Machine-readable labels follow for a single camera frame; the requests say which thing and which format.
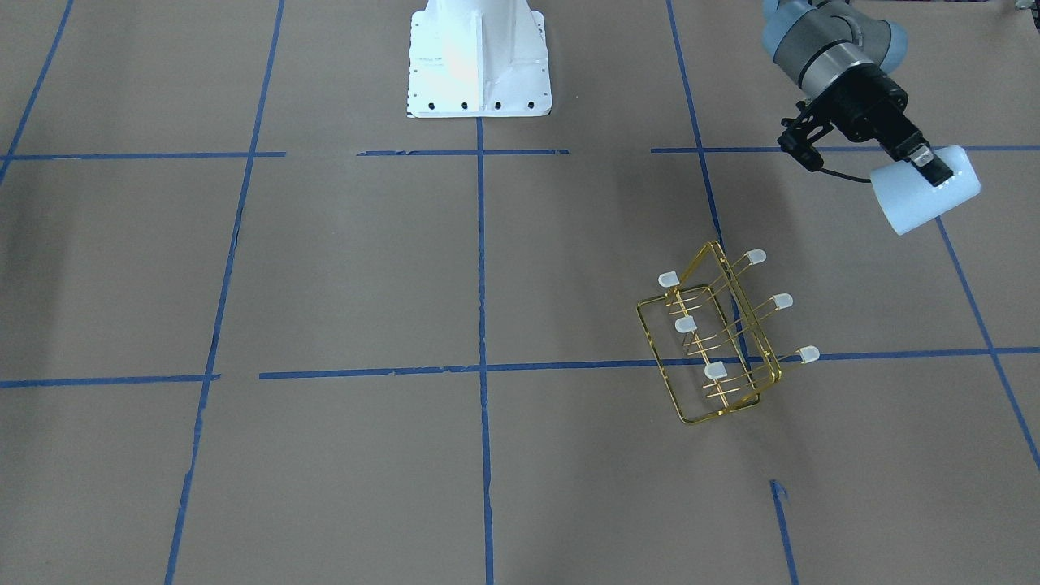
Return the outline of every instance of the gray surface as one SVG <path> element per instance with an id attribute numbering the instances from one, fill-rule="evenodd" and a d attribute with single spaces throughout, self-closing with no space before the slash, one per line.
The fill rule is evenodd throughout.
<path id="1" fill-rule="evenodd" d="M 18 154 L 248 150 L 277 2 L 153 4 L 74 5 Z M 213 352 L 178 584 L 484 583 L 488 544 L 501 584 L 785 583 L 773 479 L 802 583 L 1036 581 L 1036 461 L 937 224 L 896 237 L 868 187 L 708 153 L 727 247 L 770 254 L 749 288 L 796 298 L 775 345 L 831 361 L 683 427 L 654 367 L 584 368 L 646 363 L 634 303 L 714 237 L 698 155 L 649 152 L 695 144 L 668 4 L 535 2 L 554 112 L 488 121 L 484 144 L 571 154 L 487 156 L 483 181 L 475 156 L 355 156 L 477 146 L 472 120 L 404 116 L 421 4 L 286 3 L 258 148 L 288 155 L 251 167 L 216 328 L 245 158 L 10 163 L 0 582 L 163 580 L 200 383 L 110 377 L 200 375 Z M 675 4 L 704 144 L 773 146 L 800 96 L 760 3 Z M 1037 144 L 1026 14 L 861 5 L 909 30 L 896 79 L 934 143 Z M 4 150 L 63 6 L 0 3 Z M 943 222 L 1037 434 L 1038 152 L 971 156 L 985 194 Z M 525 363 L 552 370 L 502 365 Z M 414 370 L 448 365 L 468 372 Z M 415 375 L 259 379 L 352 368 Z"/>

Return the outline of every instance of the cable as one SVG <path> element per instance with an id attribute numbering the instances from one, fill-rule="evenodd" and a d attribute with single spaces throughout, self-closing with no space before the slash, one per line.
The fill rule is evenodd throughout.
<path id="1" fill-rule="evenodd" d="M 854 181 L 857 183 L 868 183 L 870 179 L 864 179 L 862 177 L 854 177 L 852 175 L 846 175 L 844 173 L 838 173 L 837 171 L 831 171 L 830 169 L 821 169 L 821 173 L 825 175 L 830 175 L 832 177 L 837 177 L 839 179 L 844 179 L 847 181 Z"/>

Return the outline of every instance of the metal object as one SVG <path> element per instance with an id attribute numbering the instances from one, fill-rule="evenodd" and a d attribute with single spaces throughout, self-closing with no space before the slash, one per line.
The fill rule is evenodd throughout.
<path id="1" fill-rule="evenodd" d="M 722 246 L 709 241 L 681 276 L 660 275 L 657 283 L 666 288 L 664 295 L 635 305 L 672 404 L 686 425 L 758 404 L 761 392 L 779 382 L 784 372 L 820 357 L 813 346 L 786 356 L 773 351 L 762 322 L 789 308 L 794 299 L 780 294 L 753 305 L 738 280 L 764 260 L 764 252 L 752 250 L 730 262 Z M 732 313 L 727 313 L 727 306 Z M 662 323 L 655 328 L 652 321 Z M 673 331 L 666 334 L 664 322 L 670 322 Z M 690 402 L 695 400 L 707 411 L 692 412 Z"/>
<path id="2" fill-rule="evenodd" d="M 428 0 L 412 16 L 411 118 L 545 116 L 545 18 L 526 0 Z"/>

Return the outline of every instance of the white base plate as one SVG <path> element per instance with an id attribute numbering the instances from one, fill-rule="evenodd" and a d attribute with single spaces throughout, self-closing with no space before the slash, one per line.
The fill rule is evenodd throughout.
<path id="1" fill-rule="evenodd" d="M 531 15 L 544 43 L 545 17 L 537 10 Z M 427 23 L 425 10 L 412 15 L 409 118 L 526 118 L 545 116 L 552 109 L 547 60 L 514 65 L 489 82 L 485 104 L 474 103 L 482 90 L 466 86 L 448 74 L 436 28 Z"/>

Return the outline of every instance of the gold wire rack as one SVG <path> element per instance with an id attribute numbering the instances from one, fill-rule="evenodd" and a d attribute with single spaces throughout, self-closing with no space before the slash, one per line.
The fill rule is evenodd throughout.
<path id="1" fill-rule="evenodd" d="M 687 425 L 758 404 L 761 392 L 779 382 L 785 371 L 820 358 L 814 346 L 784 356 L 773 351 L 762 322 L 795 301 L 784 292 L 753 305 L 738 280 L 765 257 L 765 252 L 756 249 L 730 262 L 722 246 L 709 241 L 681 276 L 670 272 L 658 277 L 657 283 L 666 289 L 664 295 L 635 305 L 675 411 Z M 648 325 L 647 310 L 657 305 L 664 309 L 654 313 L 657 321 L 667 321 L 674 329 L 667 341 L 672 358 L 661 357 L 661 344 L 655 341 L 653 328 Z M 688 382 L 685 391 L 676 387 L 676 376 L 669 375 L 670 365 L 681 368 L 679 378 Z M 731 373 L 727 365 L 735 365 L 736 372 Z M 691 368 L 697 373 L 691 375 Z M 688 414 L 688 395 L 700 395 L 707 412 Z"/>

